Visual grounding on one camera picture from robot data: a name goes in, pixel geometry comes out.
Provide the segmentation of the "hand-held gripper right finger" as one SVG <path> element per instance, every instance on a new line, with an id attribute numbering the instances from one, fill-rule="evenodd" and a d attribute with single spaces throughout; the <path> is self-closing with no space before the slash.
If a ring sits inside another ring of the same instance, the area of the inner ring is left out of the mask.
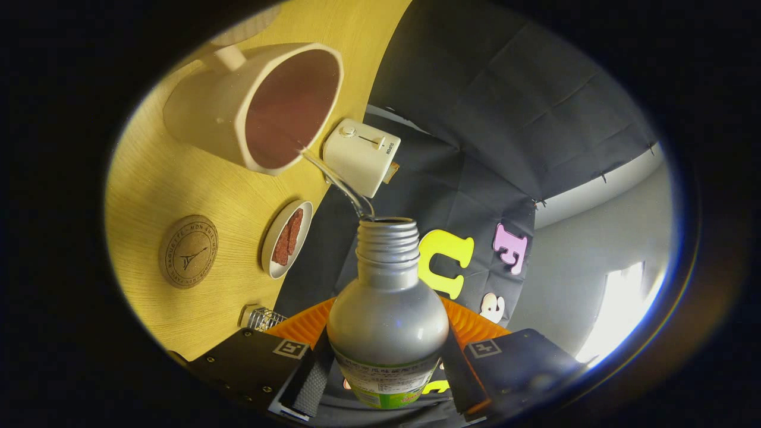
<path id="1" fill-rule="evenodd" d="M 533 329 L 507 331 L 443 298 L 446 381 L 467 421 L 511 419 L 559 398 L 589 367 Z"/>

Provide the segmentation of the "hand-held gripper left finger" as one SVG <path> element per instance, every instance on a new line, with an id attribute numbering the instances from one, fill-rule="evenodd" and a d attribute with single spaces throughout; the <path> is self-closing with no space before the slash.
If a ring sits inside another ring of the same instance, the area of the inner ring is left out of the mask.
<path id="1" fill-rule="evenodd" d="M 278 417 L 316 416 L 335 354 L 327 336 L 334 299 L 285 317 L 248 304 L 239 328 L 221 343 L 188 360 L 169 354 L 222 396 Z"/>

